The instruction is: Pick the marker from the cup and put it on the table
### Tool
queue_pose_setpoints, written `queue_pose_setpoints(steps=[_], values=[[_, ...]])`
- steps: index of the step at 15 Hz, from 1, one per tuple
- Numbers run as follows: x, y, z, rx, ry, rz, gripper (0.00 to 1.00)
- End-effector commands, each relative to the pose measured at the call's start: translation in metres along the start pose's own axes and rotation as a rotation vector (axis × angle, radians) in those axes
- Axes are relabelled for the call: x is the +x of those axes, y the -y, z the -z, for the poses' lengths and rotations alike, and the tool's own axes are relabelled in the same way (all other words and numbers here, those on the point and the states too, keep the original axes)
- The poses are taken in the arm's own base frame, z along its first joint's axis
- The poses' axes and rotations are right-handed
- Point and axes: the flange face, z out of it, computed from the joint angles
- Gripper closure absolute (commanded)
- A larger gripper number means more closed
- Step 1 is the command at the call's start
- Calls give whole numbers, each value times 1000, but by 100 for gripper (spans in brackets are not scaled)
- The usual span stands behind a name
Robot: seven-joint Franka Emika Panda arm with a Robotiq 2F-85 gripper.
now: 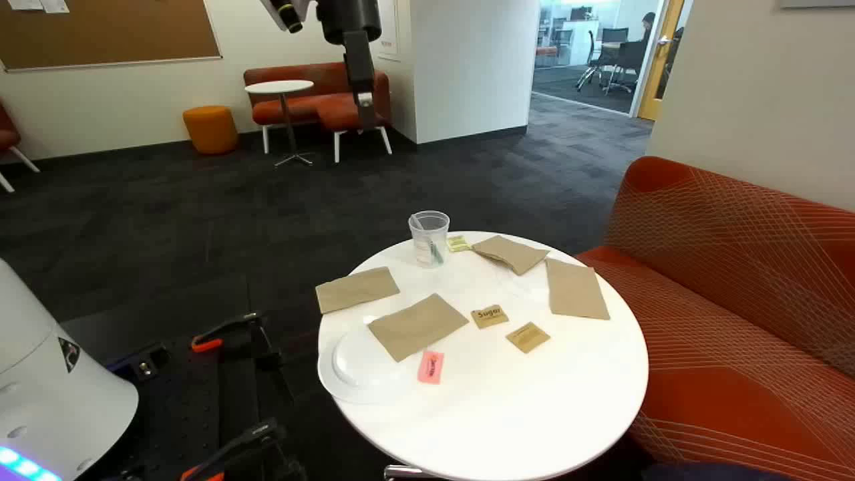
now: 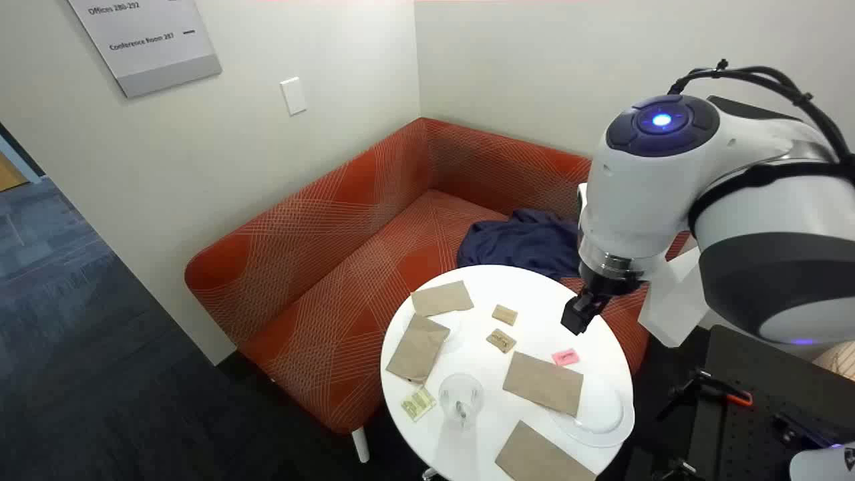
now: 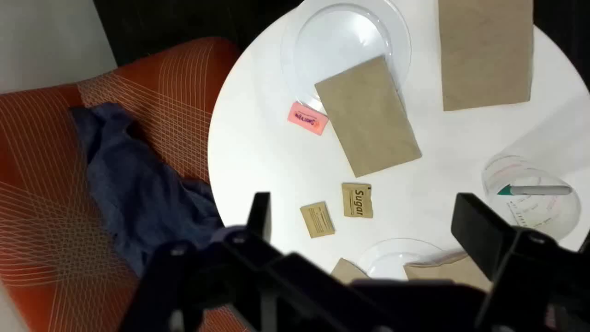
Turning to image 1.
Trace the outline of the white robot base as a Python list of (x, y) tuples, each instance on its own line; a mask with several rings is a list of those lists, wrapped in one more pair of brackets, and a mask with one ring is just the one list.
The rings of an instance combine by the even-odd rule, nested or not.
[(18, 481), (78, 481), (131, 427), (139, 391), (93, 362), (0, 260), (0, 459)]

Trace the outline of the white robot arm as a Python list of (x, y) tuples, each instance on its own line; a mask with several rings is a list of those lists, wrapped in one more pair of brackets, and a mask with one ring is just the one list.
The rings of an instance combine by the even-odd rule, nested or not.
[(376, 0), (260, 0), (278, 30), (300, 33), (314, 10), (322, 40), (345, 49), (345, 75), (357, 111), (373, 107), (370, 42), (382, 36)]

